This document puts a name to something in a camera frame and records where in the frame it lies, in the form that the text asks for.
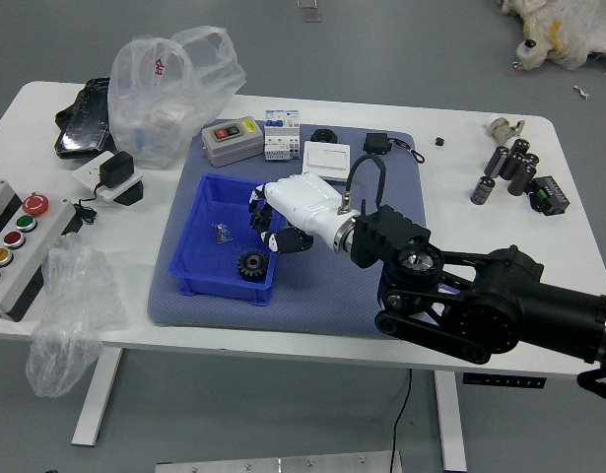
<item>electrical cord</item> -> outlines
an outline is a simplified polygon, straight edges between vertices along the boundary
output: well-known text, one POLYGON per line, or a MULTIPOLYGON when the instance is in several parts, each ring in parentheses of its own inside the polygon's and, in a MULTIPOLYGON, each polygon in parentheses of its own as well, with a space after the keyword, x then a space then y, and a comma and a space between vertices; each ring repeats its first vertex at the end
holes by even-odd
POLYGON ((425 156, 423 156, 417 150, 415 150, 414 148, 412 148, 405 141, 400 140, 399 138, 388 138, 388 141, 390 143, 398 146, 399 148, 407 151, 408 153, 410 153, 412 155, 412 158, 414 158, 414 161, 416 161, 419 165, 421 165, 421 164, 423 164, 425 162, 425 156))
POLYGON ((377 184, 377 194, 374 199, 374 203, 379 208, 381 205, 381 197, 383 197, 383 187, 385 186, 385 163, 381 160, 381 158, 374 154, 368 153, 366 155, 361 156, 355 163, 351 166, 351 170, 349 171, 349 176, 346 179, 346 190, 345 194, 348 192, 349 195, 351 193, 351 185, 353 184, 353 177, 355 176, 355 171, 358 169, 358 166, 367 160, 373 160, 374 163, 379 168, 379 182, 377 184))
POLYGON ((86 207, 82 205, 82 202, 90 202, 92 200, 97 200, 97 190, 101 187, 101 183, 97 184, 94 189, 94 197, 90 199, 79 199, 77 204, 73 204, 75 207, 75 214, 82 219, 82 221, 88 225, 92 225, 95 222, 95 218, 97 217, 97 211, 92 207, 86 207))
POLYGON ((401 406, 399 415, 397 416, 397 419, 394 421, 394 429, 392 430, 392 454, 390 455, 390 473, 392 473, 392 466, 394 465, 394 452, 397 447, 397 426, 399 425, 401 416, 403 416, 403 411, 405 411, 405 406, 408 404, 408 399, 410 398, 411 391, 412 391, 412 369, 409 369, 408 370, 408 392, 406 393, 405 399, 403 400, 403 405, 401 406))

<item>robot finger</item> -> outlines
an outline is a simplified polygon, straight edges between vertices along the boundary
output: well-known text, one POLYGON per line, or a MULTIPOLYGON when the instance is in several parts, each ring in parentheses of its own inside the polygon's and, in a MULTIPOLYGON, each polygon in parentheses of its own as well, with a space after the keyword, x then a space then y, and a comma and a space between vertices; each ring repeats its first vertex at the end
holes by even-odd
POLYGON ((289 227, 279 232, 263 232, 261 239, 275 253, 298 253, 307 251, 313 245, 313 236, 307 235, 296 227, 289 227))

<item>black gear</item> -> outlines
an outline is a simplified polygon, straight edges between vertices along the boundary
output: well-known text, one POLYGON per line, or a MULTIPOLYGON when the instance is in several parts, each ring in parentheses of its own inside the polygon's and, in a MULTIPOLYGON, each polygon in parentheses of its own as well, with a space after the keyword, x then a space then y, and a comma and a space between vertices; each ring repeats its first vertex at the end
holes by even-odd
POLYGON ((265 279, 268 262, 267 254, 259 249, 251 249, 239 258, 236 267, 243 281, 256 283, 265 279))

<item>black capacitor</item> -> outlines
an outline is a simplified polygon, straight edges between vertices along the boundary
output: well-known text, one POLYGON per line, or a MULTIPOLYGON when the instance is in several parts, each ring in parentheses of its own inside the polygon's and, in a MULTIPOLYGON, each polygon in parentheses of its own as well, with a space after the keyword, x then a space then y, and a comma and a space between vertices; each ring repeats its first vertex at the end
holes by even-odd
POLYGON ((528 164, 521 166, 515 173, 515 176, 512 178, 510 184, 508 185, 508 193, 510 195, 523 194, 530 185, 530 182, 532 181, 536 173, 537 168, 533 165, 528 164))
POLYGON ((524 155, 521 153, 511 153, 508 156, 508 161, 506 162, 506 167, 500 169, 500 177, 503 180, 511 180, 515 175, 519 167, 523 164, 524 155))
POLYGON ((515 153, 521 153, 525 155, 528 153, 528 148, 530 148, 530 143, 528 140, 524 140, 523 138, 517 138, 515 142, 510 147, 510 155, 514 155, 515 153))
POLYGON ((539 157, 537 155, 533 155, 532 153, 526 153, 526 161, 534 168, 539 165, 539 157))
POLYGON ((507 159, 508 148, 506 146, 498 146, 493 152, 489 163, 484 168, 484 175, 487 175, 488 177, 497 177, 507 159))
POLYGON ((487 175, 483 175, 480 177, 480 180, 478 180, 476 188, 473 189, 473 193, 470 197, 471 202, 476 205, 484 204, 489 198, 489 195, 491 195, 491 191, 493 191, 495 186, 496 182, 493 179, 487 175))

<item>transparent plastic bag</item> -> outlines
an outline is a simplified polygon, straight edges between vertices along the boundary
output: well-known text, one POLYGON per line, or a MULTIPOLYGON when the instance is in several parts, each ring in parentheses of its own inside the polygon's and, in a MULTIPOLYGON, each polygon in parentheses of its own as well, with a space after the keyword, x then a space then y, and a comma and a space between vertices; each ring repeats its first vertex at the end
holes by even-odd
POLYGON ((42 266, 46 310, 32 332, 27 379, 37 396, 67 393, 103 350, 100 329, 127 317, 105 255, 79 234, 58 238, 42 266))
POLYGON ((141 165, 184 158, 192 138, 245 84, 223 28, 198 27, 171 39, 139 37, 118 52, 107 91, 116 146, 141 165))
POLYGON ((501 0, 501 11, 523 19, 526 39, 516 54, 529 71, 545 60, 566 69, 591 53, 606 54, 606 0, 501 0))

